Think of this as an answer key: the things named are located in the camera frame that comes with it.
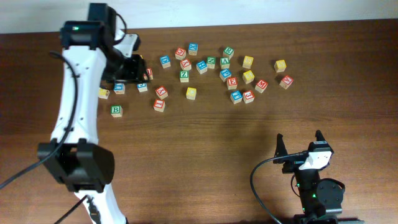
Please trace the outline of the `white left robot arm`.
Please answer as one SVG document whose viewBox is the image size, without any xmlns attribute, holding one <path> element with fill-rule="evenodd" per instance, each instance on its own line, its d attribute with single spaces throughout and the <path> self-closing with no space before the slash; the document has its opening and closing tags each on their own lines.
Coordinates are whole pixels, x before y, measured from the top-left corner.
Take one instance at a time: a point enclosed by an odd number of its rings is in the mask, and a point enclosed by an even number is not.
<svg viewBox="0 0 398 224">
<path fill-rule="evenodd" d="M 137 54 L 137 34 L 118 29 L 119 14 L 92 3 L 84 21 L 66 21 L 60 31 L 64 66 L 60 109 L 50 142 L 37 156 L 54 179 L 73 192 L 93 223 L 126 223 L 111 185 L 113 153 L 98 144 L 97 110 L 101 82 L 141 84 L 149 80 Z"/>
</svg>

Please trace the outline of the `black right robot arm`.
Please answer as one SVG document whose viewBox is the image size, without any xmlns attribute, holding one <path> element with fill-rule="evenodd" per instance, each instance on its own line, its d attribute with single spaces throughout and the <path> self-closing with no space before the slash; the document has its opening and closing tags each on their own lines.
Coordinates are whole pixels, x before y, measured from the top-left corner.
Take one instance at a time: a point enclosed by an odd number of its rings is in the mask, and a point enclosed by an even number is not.
<svg viewBox="0 0 398 224">
<path fill-rule="evenodd" d="M 316 131 L 315 137 L 306 151 L 289 154 L 283 135 L 277 135 L 274 162 L 283 165 L 284 174 L 294 175 L 303 209 L 302 214 L 294 215 L 294 223 L 364 223 L 358 218 L 338 218 L 343 212 L 346 187 L 338 180 L 320 177 L 319 172 L 330 165 L 334 151 L 321 131 Z"/>
</svg>

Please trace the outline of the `red I block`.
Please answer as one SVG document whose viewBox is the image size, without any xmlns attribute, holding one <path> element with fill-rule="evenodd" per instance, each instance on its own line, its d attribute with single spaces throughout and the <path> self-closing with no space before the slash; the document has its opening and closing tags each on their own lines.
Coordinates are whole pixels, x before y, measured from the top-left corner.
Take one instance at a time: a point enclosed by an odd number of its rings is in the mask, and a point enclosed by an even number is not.
<svg viewBox="0 0 398 224">
<path fill-rule="evenodd" d="M 154 110 L 158 112 L 164 112 L 165 109 L 165 101 L 164 100 L 155 100 L 154 102 Z"/>
</svg>

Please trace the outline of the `yellow C block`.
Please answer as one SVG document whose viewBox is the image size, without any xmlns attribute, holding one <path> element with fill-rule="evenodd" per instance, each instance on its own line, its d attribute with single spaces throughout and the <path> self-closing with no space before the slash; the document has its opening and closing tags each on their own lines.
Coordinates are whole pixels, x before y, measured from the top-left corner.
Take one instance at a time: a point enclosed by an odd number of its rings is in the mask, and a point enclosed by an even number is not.
<svg viewBox="0 0 398 224">
<path fill-rule="evenodd" d="M 195 100 L 197 95 L 197 89 L 196 88 L 192 88 L 192 87 L 188 87 L 187 88 L 187 92 L 186 92 L 186 97 L 189 100 Z"/>
</svg>

